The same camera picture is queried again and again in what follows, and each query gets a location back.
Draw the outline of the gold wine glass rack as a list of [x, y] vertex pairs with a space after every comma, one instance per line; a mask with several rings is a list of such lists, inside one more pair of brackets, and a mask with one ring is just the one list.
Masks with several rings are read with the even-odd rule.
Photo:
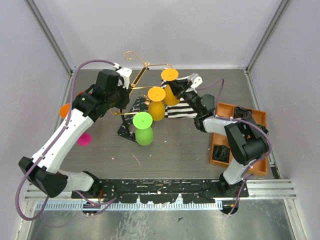
[[137, 88], [139, 81], [145, 75], [145, 73], [150, 69], [150, 67], [163, 67], [163, 70], [173, 69], [174, 67], [169, 63], [164, 64], [151, 64], [149, 61], [142, 60], [134, 51], [126, 51], [123, 57], [130, 61], [133, 57], [136, 57], [143, 65], [139, 73], [135, 76], [134, 80], [129, 85], [129, 98], [132, 101], [132, 106], [129, 112], [125, 112], [124, 109], [120, 109], [119, 111], [111, 111], [111, 113], [115, 116], [121, 116], [122, 124], [117, 131], [117, 134], [120, 137], [128, 139], [134, 143], [136, 141], [135, 128], [133, 125], [133, 118], [135, 114], [139, 112], [146, 112], [147, 106], [149, 104], [149, 100], [145, 100], [144, 96], [138, 96], [137, 94], [132, 94], [132, 92]]

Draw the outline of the green plastic wine glass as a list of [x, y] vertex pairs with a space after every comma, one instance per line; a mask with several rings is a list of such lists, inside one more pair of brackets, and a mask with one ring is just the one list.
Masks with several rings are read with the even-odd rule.
[[148, 112], [137, 113], [132, 120], [135, 127], [135, 140], [141, 146], [148, 146], [154, 140], [153, 118]]

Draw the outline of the pink plastic wine glass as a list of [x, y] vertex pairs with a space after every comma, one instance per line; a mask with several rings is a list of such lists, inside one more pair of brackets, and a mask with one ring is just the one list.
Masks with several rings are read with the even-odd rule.
[[85, 147], [91, 143], [92, 137], [89, 133], [83, 133], [77, 140], [77, 144], [81, 147]]

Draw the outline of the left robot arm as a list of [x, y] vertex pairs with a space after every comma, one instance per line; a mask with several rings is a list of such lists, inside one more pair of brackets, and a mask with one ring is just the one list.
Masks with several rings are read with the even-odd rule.
[[97, 179], [87, 171], [68, 172], [60, 166], [73, 145], [98, 118], [111, 108], [125, 109], [131, 91], [132, 69], [104, 69], [98, 72], [96, 82], [79, 93], [61, 125], [31, 158], [22, 157], [18, 166], [27, 179], [48, 197], [57, 197], [63, 191], [82, 191], [88, 198], [100, 193]]

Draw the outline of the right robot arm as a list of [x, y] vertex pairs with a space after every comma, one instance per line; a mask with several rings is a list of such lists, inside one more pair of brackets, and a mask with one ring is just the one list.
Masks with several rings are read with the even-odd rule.
[[218, 189], [225, 197], [231, 197], [239, 183], [244, 182], [247, 171], [272, 151], [269, 136], [258, 127], [252, 116], [244, 118], [222, 117], [216, 114], [217, 103], [211, 94], [199, 96], [195, 81], [190, 79], [168, 82], [174, 97], [183, 98], [195, 111], [195, 127], [204, 133], [226, 136], [232, 161], [220, 175]]

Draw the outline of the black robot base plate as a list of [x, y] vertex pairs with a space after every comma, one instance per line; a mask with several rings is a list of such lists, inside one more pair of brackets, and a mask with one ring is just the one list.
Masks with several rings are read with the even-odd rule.
[[105, 201], [116, 198], [117, 203], [143, 204], [174, 203], [179, 197], [183, 204], [215, 203], [217, 198], [248, 197], [247, 186], [238, 183], [223, 190], [214, 179], [101, 179], [92, 192], [82, 192], [87, 199], [101, 198]]

